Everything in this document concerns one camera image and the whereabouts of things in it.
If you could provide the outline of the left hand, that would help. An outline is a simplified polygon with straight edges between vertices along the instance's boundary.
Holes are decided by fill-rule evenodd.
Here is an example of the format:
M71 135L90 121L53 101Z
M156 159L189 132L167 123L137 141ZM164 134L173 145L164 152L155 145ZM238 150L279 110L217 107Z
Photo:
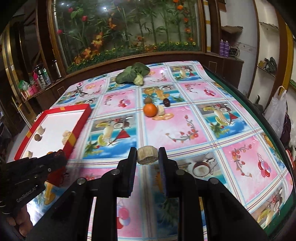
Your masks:
M22 236L27 236L27 234L32 230L33 224L30 219L30 215L27 211L27 206L25 205L22 207L17 215L15 217L8 216L6 218L6 221L11 225L11 226L16 226L18 225L19 228L19 233Z

